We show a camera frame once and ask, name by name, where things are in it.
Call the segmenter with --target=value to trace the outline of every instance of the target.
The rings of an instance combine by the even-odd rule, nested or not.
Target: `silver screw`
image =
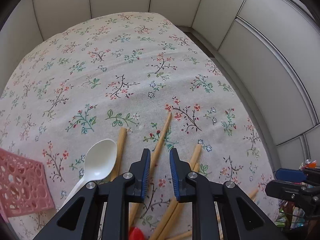
[[[132,178],[132,173],[131,172],[126,172],[125,174],[123,174],[123,177],[125,178],[125,179],[131,179]]]
[[[235,185],[236,185],[236,184],[235,184],[233,181],[228,180],[228,181],[226,182],[226,186],[227,186],[228,188],[234,188]]]
[[[196,177],[198,177],[198,174],[196,174],[196,172],[192,171],[192,172],[188,173],[188,177],[191,178],[191,179],[195,179]]]
[[[87,183],[87,185],[86,185],[86,187],[88,188],[88,189],[92,189],[92,188],[94,188],[96,186],[96,184],[94,183],[94,182],[89,182],[89,183]]]

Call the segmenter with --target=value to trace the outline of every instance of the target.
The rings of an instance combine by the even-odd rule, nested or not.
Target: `wooden chopstick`
[[[257,193],[258,193],[258,191],[259,191],[259,189],[256,188],[255,190],[251,191],[251,192],[248,194],[248,196],[249,196],[252,200],[254,200],[254,198],[256,197],[256,195],[257,195]],[[186,237],[188,237],[188,236],[192,236],[192,231],[184,232],[184,233],[179,234],[179,235],[176,235],[176,236],[174,236],[174,237],[167,238],[166,240],[181,240],[181,239],[184,239],[184,238],[186,238]]]
[[[197,163],[193,169],[193,171],[198,172],[200,168],[200,164]],[[176,221],[182,211],[182,208],[184,206],[184,203],[178,203],[177,207],[175,208],[174,212],[172,213],[170,219],[168,220],[167,224],[165,225],[164,229],[162,230],[162,232],[160,233],[160,235],[158,236],[157,240],[164,240],[167,235],[170,233],[173,225],[176,224]]]
[[[118,141],[117,141],[117,160],[115,166],[111,171],[110,181],[113,181],[119,174],[119,168],[121,163],[122,152],[124,148],[125,138],[127,136],[127,129],[121,127],[119,131]]]
[[[197,161],[199,154],[201,152],[201,147],[202,147],[201,144],[197,144],[195,149],[193,150],[193,154],[192,154],[190,161],[189,161],[189,165],[192,170],[194,169],[194,167],[196,165],[196,161]],[[161,234],[162,230],[164,229],[165,225],[168,223],[168,220],[172,216],[175,208],[177,207],[177,204],[178,204],[178,201],[176,200],[175,197],[173,197],[170,201],[170,204],[169,204],[167,210],[163,214],[162,219],[158,223],[155,231],[150,236],[149,240],[156,240],[158,238],[158,236]]]
[[[171,114],[171,112],[169,112],[167,120],[165,121],[164,126],[162,128],[162,131],[160,133],[159,140],[158,140],[158,143],[156,145],[156,148],[155,148],[155,150],[153,151],[153,153],[151,155],[149,177],[152,177],[153,170],[154,170],[154,168],[156,166],[156,162],[157,162],[157,160],[159,158],[159,155],[161,153],[162,144],[163,144],[163,141],[164,141],[165,134],[167,133],[167,130],[169,128],[169,124],[170,124],[170,121],[171,121],[171,116],[172,116],[172,114]],[[133,220],[134,220],[134,218],[136,216],[138,208],[139,208],[139,203],[132,203],[132,205],[130,207],[130,211],[129,211],[129,228],[133,223]]]

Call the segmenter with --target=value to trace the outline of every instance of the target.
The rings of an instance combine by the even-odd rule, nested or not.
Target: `wooden stick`
[[[201,152],[201,144],[197,144],[194,151],[193,151],[193,154],[190,158],[190,161],[189,161],[190,168],[192,170],[194,169],[194,167],[196,165],[196,161],[199,157],[200,152]],[[169,204],[167,210],[163,214],[162,219],[158,223],[155,231],[150,236],[149,240],[156,240],[158,238],[158,236],[161,234],[162,230],[164,229],[165,225],[168,223],[168,220],[172,216],[172,213],[174,212],[175,208],[177,207],[177,204],[178,204],[178,201],[176,200],[175,197],[173,197],[170,201],[170,204]]]
[[[257,193],[258,193],[259,189],[254,189],[253,191],[251,191],[248,196],[253,200]],[[171,238],[168,238],[167,240],[181,240],[181,239],[184,239],[188,236],[192,236],[192,231],[187,231],[187,232],[184,232],[180,235],[177,235],[177,236],[174,236],[174,237],[171,237]]]
[[[200,168],[200,164],[197,163],[195,165],[193,171],[198,172],[199,168]],[[170,219],[168,220],[167,224],[165,225],[164,229],[162,230],[162,232],[158,236],[157,240],[164,240],[167,237],[167,235],[170,233],[173,225],[176,224],[177,219],[181,213],[183,206],[184,206],[183,203],[178,203],[177,207],[175,208],[174,212],[172,213],[172,215],[171,215]]]
[[[117,141],[117,160],[116,160],[115,166],[111,171],[110,181],[113,181],[119,174],[121,156],[122,156],[126,136],[127,136],[127,129],[121,127],[119,131],[118,141]]]
[[[171,121],[171,116],[172,116],[172,113],[169,112],[167,120],[165,121],[164,126],[162,128],[162,131],[160,133],[159,140],[158,140],[158,143],[156,145],[156,148],[155,148],[155,150],[153,151],[153,153],[151,155],[149,177],[152,177],[153,170],[154,170],[154,168],[156,166],[156,162],[157,162],[158,157],[160,155],[162,144],[163,144],[163,141],[164,141],[164,137],[165,137],[165,134],[167,133],[167,130],[169,128],[169,124],[170,124],[170,121]],[[129,228],[131,227],[131,225],[133,223],[133,220],[134,220],[134,218],[136,216],[138,208],[139,208],[139,203],[132,203],[132,205],[130,207],[130,212],[129,212]]]

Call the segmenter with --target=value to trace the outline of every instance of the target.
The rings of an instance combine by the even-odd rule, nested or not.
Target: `spoon handle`
[[[85,184],[87,183],[86,180],[84,180],[84,176],[78,181],[78,183],[73,187],[73,189],[70,191],[68,197],[64,201],[62,207],[78,192],[79,189],[81,189]]]

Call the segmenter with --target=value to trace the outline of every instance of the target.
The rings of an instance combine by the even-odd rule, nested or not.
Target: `pink plastic basket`
[[[54,208],[42,163],[0,148],[0,213],[17,217]]]

